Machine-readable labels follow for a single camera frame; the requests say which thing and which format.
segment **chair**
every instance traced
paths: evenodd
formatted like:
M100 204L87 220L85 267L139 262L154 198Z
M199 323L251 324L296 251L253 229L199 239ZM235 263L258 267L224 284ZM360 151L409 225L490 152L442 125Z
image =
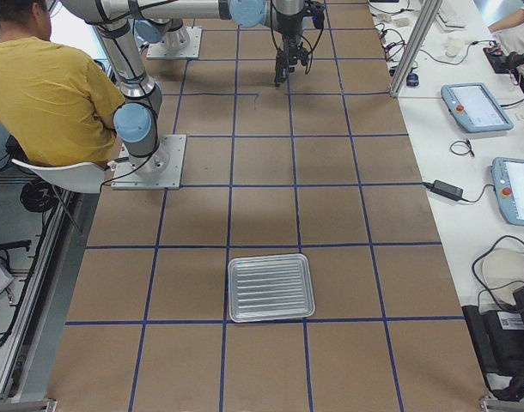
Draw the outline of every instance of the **chair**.
M104 182L106 175L104 169L95 163L90 162L77 163L75 165L62 167L34 166L17 159L12 159L12 163L34 172L52 186L54 194L58 198L62 208L64 208L65 214L70 218L71 223L73 223L77 232L82 234L79 225L76 223L71 212L67 208L67 205L65 204L61 193L56 189L56 186L77 193L100 193L100 187Z

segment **silver tray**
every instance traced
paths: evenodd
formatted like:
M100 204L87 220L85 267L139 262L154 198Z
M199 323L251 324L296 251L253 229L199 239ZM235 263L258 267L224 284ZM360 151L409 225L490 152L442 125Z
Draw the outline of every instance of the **silver tray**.
M301 253L238 257L228 264L234 322L305 318L315 312L308 259Z

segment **man in yellow shirt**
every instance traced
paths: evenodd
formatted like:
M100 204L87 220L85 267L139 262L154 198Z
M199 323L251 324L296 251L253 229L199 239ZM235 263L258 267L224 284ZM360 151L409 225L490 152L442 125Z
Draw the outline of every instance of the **man in yellow shirt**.
M50 42L46 0L0 0L0 123L38 166L110 159L125 98L86 53Z

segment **yellow shirt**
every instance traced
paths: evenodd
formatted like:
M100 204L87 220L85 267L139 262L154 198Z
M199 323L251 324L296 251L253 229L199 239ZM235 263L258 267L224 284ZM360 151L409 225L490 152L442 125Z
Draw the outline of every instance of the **yellow shirt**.
M114 134L99 116L124 102L80 50L36 37L0 43L0 123L35 165L104 165Z

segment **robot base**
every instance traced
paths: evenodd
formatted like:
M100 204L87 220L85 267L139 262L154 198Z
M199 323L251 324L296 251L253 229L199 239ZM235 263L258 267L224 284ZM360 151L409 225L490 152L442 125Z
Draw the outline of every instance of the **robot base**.
M149 45L147 59L153 60L180 60L185 58L198 58L201 46L201 27L186 27L190 36L189 44L183 49L168 50L161 44Z
M162 136L159 144L170 156L165 170L161 173L148 175L132 173L124 176L132 172L131 164L128 161L119 163L113 177L124 177L114 180L111 183L111 187L114 190L179 189L184 166L184 154L186 152L186 135ZM128 150L125 145L121 148L119 156L128 156Z

